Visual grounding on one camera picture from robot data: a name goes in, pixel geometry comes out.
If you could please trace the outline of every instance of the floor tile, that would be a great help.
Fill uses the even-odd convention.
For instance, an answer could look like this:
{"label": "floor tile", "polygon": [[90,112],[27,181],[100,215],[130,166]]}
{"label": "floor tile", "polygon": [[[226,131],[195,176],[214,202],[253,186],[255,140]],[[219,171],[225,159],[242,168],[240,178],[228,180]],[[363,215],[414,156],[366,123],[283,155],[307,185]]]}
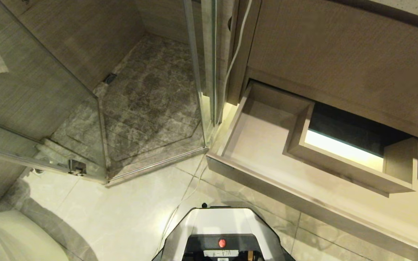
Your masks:
{"label": "floor tile", "polygon": [[55,212],[77,183],[79,177],[45,171],[36,174],[27,168],[1,201],[21,210],[28,199]]}
{"label": "floor tile", "polygon": [[252,188],[248,188],[244,185],[239,184],[234,180],[230,180],[229,178],[213,172],[209,170],[207,167],[207,160],[204,157],[201,166],[196,172],[196,176],[198,177],[200,173],[203,173],[202,179],[207,181],[208,183],[220,188],[221,190],[227,191],[228,193],[235,195],[242,200],[245,200],[253,205],[262,208],[263,210],[267,210],[274,215],[279,216],[285,220],[292,222],[293,224],[297,225],[299,222],[300,212],[295,210],[292,207],[289,207],[273,198],[270,198],[262,193],[253,190]]}
{"label": "floor tile", "polygon": [[[146,34],[114,71],[116,79],[107,86],[99,84],[96,90],[104,114],[106,146],[111,148],[109,176],[136,163],[135,157],[141,154],[198,135],[201,115],[188,45]],[[97,135],[85,133],[96,134],[99,124],[91,111],[78,110],[52,138],[76,152],[82,147],[81,155],[95,161],[94,156],[103,153],[88,148],[98,140]]]}
{"label": "floor tile", "polygon": [[167,217],[190,180],[175,167],[109,189],[80,180],[58,214],[84,241],[73,238],[66,248],[84,261],[151,260]]}
{"label": "floor tile", "polygon": [[405,259],[402,256],[398,256],[379,246],[370,244],[367,241],[352,236],[304,213],[301,214],[299,226],[310,233],[320,236],[321,238],[372,261],[410,261],[409,259]]}
{"label": "floor tile", "polygon": [[98,107],[95,101],[85,101],[79,104],[58,129],[49,137],[58,145],[51,149],[58,149],[62,153],[65,149],[82,155],[92,162],[104,162],[101,129],[99,123]]}
{"label": "floor tile", "polygon": [[193,178],[191,185],[185,193],[187,198],[183,201],[176,212],[176,215],[172,219],[166,236],[171,233],[172,229],[180,222],[180,220],[190,211],[192,208],[200,208],[203,203],[207,203],[210,206],[231,206],[240,208],[251,208],[277,233],[280,237],[282,246],[286,251],[291,252],[292,243],[296,233],[297,226],[283,220],[272,213],[269,213],[257,206],[254,206],[240,198],[237,198],[229,193],[210,185],[209,183],[198,178]]}
{"label": "floor tile", "polygon": [[296,261],[366,261],[364,257],[302,228],[296,234],[292,256]]}
{"label": "floor tile", "polygon": [[205,157],[205,155],[201,154],[191,157],[187,160],[175,164],[175,167],[183,170],[184,172],[190,173],[191,175],[194,175],[199,167],[199,164],[201,163],[202,157]]}

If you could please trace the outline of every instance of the drawer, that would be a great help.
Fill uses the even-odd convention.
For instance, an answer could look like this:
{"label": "drawer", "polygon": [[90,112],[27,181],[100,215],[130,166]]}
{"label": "drawer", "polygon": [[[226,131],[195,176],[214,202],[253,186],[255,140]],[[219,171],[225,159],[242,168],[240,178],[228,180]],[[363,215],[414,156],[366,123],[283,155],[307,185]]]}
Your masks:
{"label": "drawer", "polygon": [[[359,179],[367,175],[377,180],[368,169],[357,176],[331,173],[329,166],[320,166],[313,157],[305,160],[303,155],[291,154],[289,145],[300,145],[297,140],[307,130],[307,113],[313,109],[314,102],[308,99],[251,81],[230,125],[216,138],[222,140],[219,147],[207,154],[209,168],[370,243],[418,260],[418,139],[385,148],[382,170],[391,171],[370,175],[396,189],[375,188],[378,182]],[[399,169],[410,169],[410,177],[395,174]],[[413,192],[388,194],[401,190]]]}
{"label": "drawer", "polygon": [[384,148],[383,157],[309,129],[314,103],[296,116],[283,154],[296,156],[381,195],[412,192],[418,173],[418,142],[406,139]]}

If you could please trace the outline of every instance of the bathroom cabinet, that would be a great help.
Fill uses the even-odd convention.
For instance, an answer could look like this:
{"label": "bathroom cabinet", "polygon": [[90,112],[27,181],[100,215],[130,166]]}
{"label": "bathroom cabinet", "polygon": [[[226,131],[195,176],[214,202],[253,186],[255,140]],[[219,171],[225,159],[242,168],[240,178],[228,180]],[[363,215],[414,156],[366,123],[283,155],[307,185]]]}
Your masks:
{"label": "bathroom cabinet", "polygon": [[418,16],[369,0],[259,2],[234,63],[230,103],[255,79],[418,137]]}
{"label": "bathroom cabinet", "polygon": [[[211,170],[418,260],[418,16],[369,0],[253,0],[227,100],[238,108]],[[317,103],[413,137],[362,166],[307,145]]]}
{"label": "bathroom cabinet", "polygon": [[[312,157],[308,162],[284,152],[295,142],[297,129],[303,129],[303,112],[312,105],[309,99],[250,81],[236,113],[222,124],[207,154],[209,169],[370,243],[418,260],[418,139],[401,141],[386,150],[394,159],[387,162],[393,165],[393,173],[339,175],[323,167],[324,159]],[[415,176],[410,177],[411,189],[402,187],[413,192],[381,193],[392,186],[398,188],[395,179],[407,170]]]}

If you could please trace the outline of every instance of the white sticker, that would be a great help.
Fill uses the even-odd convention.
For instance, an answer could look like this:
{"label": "white sticker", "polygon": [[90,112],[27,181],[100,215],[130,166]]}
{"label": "white sticker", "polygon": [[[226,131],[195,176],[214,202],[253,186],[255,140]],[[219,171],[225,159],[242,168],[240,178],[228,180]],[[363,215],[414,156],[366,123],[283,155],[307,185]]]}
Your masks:
{"label": "white sticker", "polygon": [[237,250],[205,250],[204,256],[209,257],[235,257],[238,256]]}

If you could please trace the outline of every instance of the red button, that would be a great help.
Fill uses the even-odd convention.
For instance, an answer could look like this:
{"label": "red button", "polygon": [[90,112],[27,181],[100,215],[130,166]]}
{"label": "red button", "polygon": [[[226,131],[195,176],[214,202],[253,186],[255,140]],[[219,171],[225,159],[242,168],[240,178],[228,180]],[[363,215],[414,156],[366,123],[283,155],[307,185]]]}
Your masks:
{"label": "red button", "polygon": [[219,240],[219,246],[221,248],[225,248],[225,246],[227,245],[227,242],[225,241],[225,239],[221,239]]}

